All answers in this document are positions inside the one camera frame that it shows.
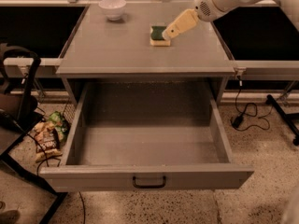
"power adapter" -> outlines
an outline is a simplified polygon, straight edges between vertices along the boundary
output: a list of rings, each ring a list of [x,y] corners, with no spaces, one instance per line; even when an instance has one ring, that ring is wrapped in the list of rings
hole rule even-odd
[[[241,125],[241,123],[243,122],[243,119],[244,119],[244,118],[243,118],[243,114],[238,115],[238,116],[235,118],[234,122],[232,122],[232,126],[233,126],[235,129],[239,128],[240,125]]]

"bowl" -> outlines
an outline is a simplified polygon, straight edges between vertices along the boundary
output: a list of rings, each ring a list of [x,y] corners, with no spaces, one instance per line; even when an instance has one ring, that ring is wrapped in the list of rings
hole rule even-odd
[[[125,0],[102,0],[99,2],[99,7],[109,20],[119,20],[124,13],[126,6]]]

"empty drawer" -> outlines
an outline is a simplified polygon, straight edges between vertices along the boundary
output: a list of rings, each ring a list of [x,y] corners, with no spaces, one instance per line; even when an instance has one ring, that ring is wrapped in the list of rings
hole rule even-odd
[[[59,192],[237,189],[253,173],[232,164],[205,81],[87,83],[60,167],[41,169]]]

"floor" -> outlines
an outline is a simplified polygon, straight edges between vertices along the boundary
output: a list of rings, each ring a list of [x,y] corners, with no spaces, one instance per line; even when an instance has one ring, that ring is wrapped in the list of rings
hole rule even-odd
[[[242,108],[252,101],[258,105],[259,116],[271,110],[264,103],[265,94],[249,97],[241,93],[238,106]],[[66,100],[49,98],[40,108],[49,115],[55,110],[63,112],[65,103]],[[298,112],[299,99],[290,96],[289,106],[284,108],[287,112]],[[219,110],[234,163],[252,165],[255,170],[240,189],[82,192],[85,223],[280,223],[299,180],[299,149],[292,144],[292,132],[274,109],[266,117],[271,125],[269,130],[252,127],[244,132],[236,131],[231,126],[231,118],[237,114],[235,94],[227,95]],[[250,124],[267,125],[262,119],[246,117],[240,128]],[[10,154],[25,168],[36,172],[32,140],[25,138]],[[23,182],[2,163],[0,187],[0,201],[6,204],[0,214],[3,224],[38,223],[54,200],[52,194]],[[83,221],[79,193],[70,193],[50,223]]]

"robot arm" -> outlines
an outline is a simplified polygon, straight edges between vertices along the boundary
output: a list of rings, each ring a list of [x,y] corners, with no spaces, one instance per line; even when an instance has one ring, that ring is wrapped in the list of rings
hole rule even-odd
[[[163,32],[165,40],[192,29],[199,21],[214,21],[229,11],[262,0],[193,0],[194,9],[183,11]],[[299,0],[274,0],[299,31]]]

